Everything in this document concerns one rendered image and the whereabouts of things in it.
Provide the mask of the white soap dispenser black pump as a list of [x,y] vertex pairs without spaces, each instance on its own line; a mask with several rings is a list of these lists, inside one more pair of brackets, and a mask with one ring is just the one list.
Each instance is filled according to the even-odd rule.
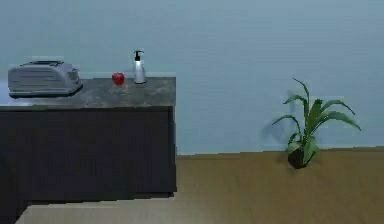
[[144,63],[141,60],[140,54],[142,50],[135,50],[134,58],[134,83],[144,84],[146,82]]

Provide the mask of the red apple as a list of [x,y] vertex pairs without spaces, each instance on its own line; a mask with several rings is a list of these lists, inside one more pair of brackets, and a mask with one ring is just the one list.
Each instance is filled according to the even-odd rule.
[[125,76],[121,72],[115,72],[112,74],[112,81],[117,86],[123,85],[125,82]]

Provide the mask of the dark kitchen counter cabinet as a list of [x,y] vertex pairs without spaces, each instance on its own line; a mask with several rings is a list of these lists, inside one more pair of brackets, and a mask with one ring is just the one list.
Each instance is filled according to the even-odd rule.
[[13,99],[0,84],[0,224],[30,205],[170,197],[176,80],[86,79],[71,97]]

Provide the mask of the green house plant dark pot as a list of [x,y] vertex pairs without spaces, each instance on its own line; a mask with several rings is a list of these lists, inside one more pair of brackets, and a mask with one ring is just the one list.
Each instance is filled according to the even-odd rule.
[[342,100],[335,99],[324,102],[322,99],[317,98],[314,100],[313,104],[310,104],[310,91],[307,85],[296,78],[294,78],[294,81],[298,82],[303,87],[305,95],[292,95],[285,101],[285,104],[292,103],[296,100],[299,100],[302,103],[304,126],[301,127],[298,119],[292,114],[285,114],[277,118],[273,122],[273,125],[284,119],[291,119],[295,123],[296,131],[289,137],[285,151],[288,153],[288,163],[294,169],[302,169],[305,168],[320,151],[315,132],[322,124],[330,120],[336,120],[351,125],[359,131],[361,131],[361,127],[354,119],[350,118],[344,112],[329,110],[329,107],[333,105],[341,105],[347,108],[352,114],[355,114],[355,112]]

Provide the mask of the grey toaster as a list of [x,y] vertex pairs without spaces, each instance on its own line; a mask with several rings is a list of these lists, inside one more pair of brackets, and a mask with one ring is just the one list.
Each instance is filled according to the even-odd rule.
[[61,60],[35,60],[8,70],[12,98],[69,96],[83,87],[79,70]]

